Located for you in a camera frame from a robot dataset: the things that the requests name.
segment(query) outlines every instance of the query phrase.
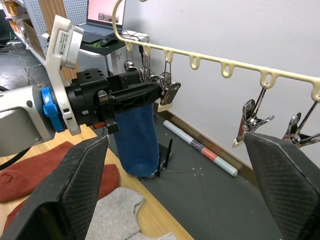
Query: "blue ring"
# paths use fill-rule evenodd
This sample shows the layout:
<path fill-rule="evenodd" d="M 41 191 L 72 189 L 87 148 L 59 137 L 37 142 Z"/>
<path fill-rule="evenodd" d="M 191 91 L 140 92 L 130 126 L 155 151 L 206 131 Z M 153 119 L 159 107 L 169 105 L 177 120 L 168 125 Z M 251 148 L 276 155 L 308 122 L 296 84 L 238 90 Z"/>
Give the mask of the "blue ring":
<path fill-rule="evenodd" d="M 59 110 L 57 106 L 54 104 L 52 100 L 50 87 L 46 86 L 41 90 L 42 100 L 43 100 L 43 112 L 44 114 L 50 118 L 52 125 L 57 133 L 61 133 L 64 131 L 64 128 L 61 124 L 59 118 Z"/>

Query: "laptop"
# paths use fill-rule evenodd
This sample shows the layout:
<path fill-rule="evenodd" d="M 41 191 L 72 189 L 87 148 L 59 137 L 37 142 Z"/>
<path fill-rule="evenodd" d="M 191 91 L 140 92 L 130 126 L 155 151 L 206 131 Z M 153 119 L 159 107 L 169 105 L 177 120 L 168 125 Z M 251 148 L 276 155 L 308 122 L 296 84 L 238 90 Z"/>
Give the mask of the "laptop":
<path fill-rule="evenodd" d="M 88 0 L 86 23 L 79 27 L 84 29 L 82 41 L 92 43 L 103 37 L 113 35 L 112 12 L 117 0 Z M 122 30 L 124 24 L 126 0 L 123 0 L 116 11 L 116 27 Z"/>

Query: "pegboard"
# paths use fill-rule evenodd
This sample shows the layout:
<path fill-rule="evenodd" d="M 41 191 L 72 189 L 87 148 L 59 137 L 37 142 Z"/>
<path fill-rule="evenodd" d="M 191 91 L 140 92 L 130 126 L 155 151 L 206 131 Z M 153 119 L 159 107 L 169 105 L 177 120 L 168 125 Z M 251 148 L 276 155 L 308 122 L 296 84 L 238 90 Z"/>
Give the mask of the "pegboard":
<path fill-rule="evenodd" d="M 88 0 L 63 0 L 66 18 L 72 24 L 84 24 L 87 21 Z"/>
<path fill-rule="evenodd" d="M 99 69 L 105 76 L 108 76 L 105 56 L 92 57 L 79 52 L 77 62 L 79 64 L 80 71 L 84 71 L 86 69 Z"/>
<path fill-rule="evenodd" d="M 46 56 L 49 43 L 44 37 L 42 37 L 42 34 L 47 33 L 48 30 L 38 0 L 25 0 L 24 5 L 29 14 L 36 35 L 39 39 L 43 53 Z"/>
<path fill-rule="evenodd" d="M 5 4 L 3 3 L 3 0 L 0 0 L 0 3 L 1 3 L 1 5 L 2 5 L 2 8 L 3 8 L 3 11 L 4 11 L 5 15 L 6 15 L 7 17 L 9 17 L 9 13 L 8 13 L 8 11 L 7 11 L 7 8 L 6 8 Z"/>

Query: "cardboard tube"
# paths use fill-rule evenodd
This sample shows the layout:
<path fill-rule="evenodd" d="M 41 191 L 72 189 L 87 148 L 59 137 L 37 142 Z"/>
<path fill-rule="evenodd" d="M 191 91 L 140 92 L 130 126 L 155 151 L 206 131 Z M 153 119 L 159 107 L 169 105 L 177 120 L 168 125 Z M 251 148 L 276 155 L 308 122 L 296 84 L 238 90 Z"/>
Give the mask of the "cardboard tube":
<path fill-rule="evenodd" d="M 184 131 L 182 131 L 180 128 L 169 122 L 168 120 L 164 121 L 163 125 L 171 130 L 173 133 L 178 135 L 181 139 L 183 139 L 186 143 L 191 145 L 194 149 L 198 150 L 200 153 L 202 153 L 204 156 L 206 156 L 208 159 L 210 159 L 212 162 L 217 164 L 220 168 L 225 170 L 228 174 L 230 174 L 233 177 L 236 177 L 239 173 L 238 169 L 236 169 L 234 166 L 230 165 L 228 162 L 223 160 L 221 157 L 216 155 L 214 152 L 209 150 L 207 147 L 202 145 L 200 142 L 192 138 L 190 135 L 186 134 Z"/>

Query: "textured gripper pad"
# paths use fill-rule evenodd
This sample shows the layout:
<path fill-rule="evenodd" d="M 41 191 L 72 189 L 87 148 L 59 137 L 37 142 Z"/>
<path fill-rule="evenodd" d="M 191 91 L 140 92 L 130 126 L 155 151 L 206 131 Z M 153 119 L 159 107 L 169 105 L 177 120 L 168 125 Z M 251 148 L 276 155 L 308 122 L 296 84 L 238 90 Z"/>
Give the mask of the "textured gripper pad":
<path fill-rule="evenodd" d="M 248 132 L 244 143 L 284 239 L 320 240 L 320 169 L 294 144 L 276 137 Z"/>
<path fill-rule="evenodd" d="M 99 136 L 71 147 L 0 240 L 84 240 L 98 200 L 108 144 L 108 136 Z"/>

